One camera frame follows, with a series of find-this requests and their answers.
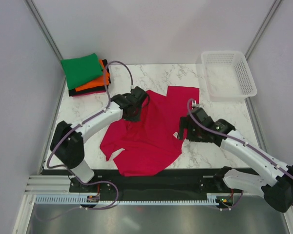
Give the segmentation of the red t-shirt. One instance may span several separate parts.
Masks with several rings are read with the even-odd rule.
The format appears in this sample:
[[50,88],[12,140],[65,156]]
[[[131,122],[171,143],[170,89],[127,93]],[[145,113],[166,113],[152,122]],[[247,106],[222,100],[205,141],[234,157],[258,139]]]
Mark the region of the red t-shirt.
[[189,99],[199,100],[195,87],[169,86],[166,95],[148,90],[140,121],[119,120],[110,124],[100,144],[106,160],[113,159],[122,176],[153,176],[172,164],[182,153],[180,117],[187,114]]

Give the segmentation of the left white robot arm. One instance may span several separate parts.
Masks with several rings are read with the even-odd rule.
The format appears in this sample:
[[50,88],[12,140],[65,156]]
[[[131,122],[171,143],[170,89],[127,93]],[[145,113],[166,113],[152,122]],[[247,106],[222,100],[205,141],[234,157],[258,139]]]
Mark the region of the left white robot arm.
[[84,144],[104,127],[121,119],[139,121],[143,103],[150,102],[147,92],[108,95],[108,103],[99,112],[73,123],[61,121],[56,126],[51,153],[46,162],[48,169],[65,167],[87,192],[97,188],[94,171],[85,160]]

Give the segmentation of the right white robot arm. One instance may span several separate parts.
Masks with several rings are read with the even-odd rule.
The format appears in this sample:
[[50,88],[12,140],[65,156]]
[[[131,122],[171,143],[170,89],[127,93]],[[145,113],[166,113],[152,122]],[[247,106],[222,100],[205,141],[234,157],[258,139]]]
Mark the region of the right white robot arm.
[[293,206],[293,165],[289,166],[249,145],[229,122],[223,119],[213,121],[211,117],[203,120],[204,128],[201,128],[190,116],[181,117],[178,138],[214,143],[256,171],[253,175],[224,166],[214,176],[216,190],[225,192],[229,188],[239,189],[257,195],[281,213]]

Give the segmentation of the folded orange t-shirt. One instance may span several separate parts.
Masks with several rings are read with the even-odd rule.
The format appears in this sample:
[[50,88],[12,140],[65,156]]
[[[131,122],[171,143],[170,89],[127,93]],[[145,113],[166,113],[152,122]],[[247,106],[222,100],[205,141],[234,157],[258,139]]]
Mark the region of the folded orange t-shirt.
[[[102,66],[102,68],[105,68],[105,66],[107,65],[107,60],[106,59],[100,59],[99,60],[100,65]],[[77,88],[75,88],[76,91],[83,91],[86,89],[90,89],[90,88],[97,88],[97,87],[101,87],[104,86],[104,76],[98,77],[84,85],[81,85]]]

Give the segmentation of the folded green t-shirt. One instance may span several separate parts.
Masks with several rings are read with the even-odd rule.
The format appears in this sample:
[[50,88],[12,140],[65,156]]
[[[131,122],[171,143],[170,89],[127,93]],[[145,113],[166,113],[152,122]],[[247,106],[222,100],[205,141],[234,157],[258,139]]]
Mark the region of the folded green t-shirt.
[[75,89],[103,75],[103,68],[95,53],[61,60],[69,90]]

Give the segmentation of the folded black t-shirt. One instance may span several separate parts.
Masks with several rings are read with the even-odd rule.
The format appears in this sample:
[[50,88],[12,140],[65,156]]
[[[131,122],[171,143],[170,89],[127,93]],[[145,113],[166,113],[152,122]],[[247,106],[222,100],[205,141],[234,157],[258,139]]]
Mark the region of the folded black t-shirt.
[[[107,84],[107,88],[111,84],[109,69],[107,70],[106,84]],[[106,90],[105,90],[105,87],[104,86],[97,87],[97,88],[90,88],[90,89],[86,89],[86,90],[83,90],[83,91],[76,91],[75,89],[72,89],[72,90],[69,90],[68,91],[68,95],[69,95],[69,97],[71,97],[72,95],[76,95],[76,94],[84,94],[84,93],[96,92],[96,91],[106,91]]]

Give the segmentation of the white plastic basket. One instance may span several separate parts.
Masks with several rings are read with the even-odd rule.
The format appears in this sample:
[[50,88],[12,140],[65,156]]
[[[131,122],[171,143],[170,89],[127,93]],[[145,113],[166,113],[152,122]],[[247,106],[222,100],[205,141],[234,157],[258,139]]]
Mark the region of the white plastic basket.
[[242,52],[205,51],[201,54],[201,61],[211,101],[240,101],[257,95],[254,79]]

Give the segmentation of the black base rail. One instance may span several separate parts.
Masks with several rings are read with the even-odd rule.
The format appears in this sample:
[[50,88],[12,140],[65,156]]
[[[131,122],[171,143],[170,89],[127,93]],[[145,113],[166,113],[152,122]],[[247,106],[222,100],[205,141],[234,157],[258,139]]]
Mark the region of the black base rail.
[[72,179],[69,191],[99,192],[102,201],[188,201],[206,199],[207,194],[239,194],[215,178],[218,172],[218,168],[166,169],[154,176],[125,177],[117,170],[96,170],[91,182],[99,185],[85,186]]

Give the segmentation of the left aluminium frame post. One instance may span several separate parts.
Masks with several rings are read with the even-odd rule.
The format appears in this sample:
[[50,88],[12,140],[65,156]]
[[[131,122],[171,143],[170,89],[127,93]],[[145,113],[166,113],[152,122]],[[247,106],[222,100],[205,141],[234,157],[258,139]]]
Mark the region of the left aluminium frame post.
[[34,17],[36,23],[38,24],[43,36],[45,37],[45,39],[47,40],[47,43],[49,44],[49,46],[51,47],[53,53],[55,54],[55,56],[57,57],[57,59],[59,61],[61,61],[63,59],[55,41],[53,40],[37,6],[35,5],[33,0],[24,0],[25,4],[27,5],[29,11],[31,12],[32,16]]

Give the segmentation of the aluminium frame post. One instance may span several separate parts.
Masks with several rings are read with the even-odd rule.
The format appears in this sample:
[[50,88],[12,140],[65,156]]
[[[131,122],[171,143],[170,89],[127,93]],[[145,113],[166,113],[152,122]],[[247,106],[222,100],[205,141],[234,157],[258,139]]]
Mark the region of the aluminium frame post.
[[258,42],[264,35],[266,29],[268,28],[270,22],[272,21],[274,15],[276,14],[277,10],[279,9],[280,5],[283,3],[283,0],[274,0],[272,5],[270,6],[266,16],[264,17],[259,29],[257,30],[254,38],[252,39],[246,53],[245,53],[245,58],[246,60],[249,60],[251,57],[254,49],[256,48]]
[[55,41],[53,40],[37,6],[35,5],[33,0],[24,0],[25,4],[27,5],[29,11],[31,12],[32,16],[34,17],[36,23],[38,24],[43,36],[45,37],[45,39],[47,40],[47,43],[49,44],[49,46],[51,47],[53,53],[55,54],[55,56],[57,57],[57,59],[59,61],[61,61],[63,59]]

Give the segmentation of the right aluminium frame post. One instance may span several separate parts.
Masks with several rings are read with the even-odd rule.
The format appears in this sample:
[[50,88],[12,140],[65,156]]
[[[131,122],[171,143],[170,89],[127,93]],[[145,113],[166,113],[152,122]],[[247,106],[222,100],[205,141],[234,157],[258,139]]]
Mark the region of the right aluminium frame post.
[[270,6],[266,16],[264,17],[259,29],[257,30],[254,38],[252,39],[246,53],[245,53],[245,58],[246,60],[249,60],[251,57],[254,49],[256,48],[258,42],[264,35],[266,29],[268,28],[270,22],[272,21],[274,15],[276,14],[277,10],[279,9],[280,5],[283,3],[283,0],[274,0],[272,5]]

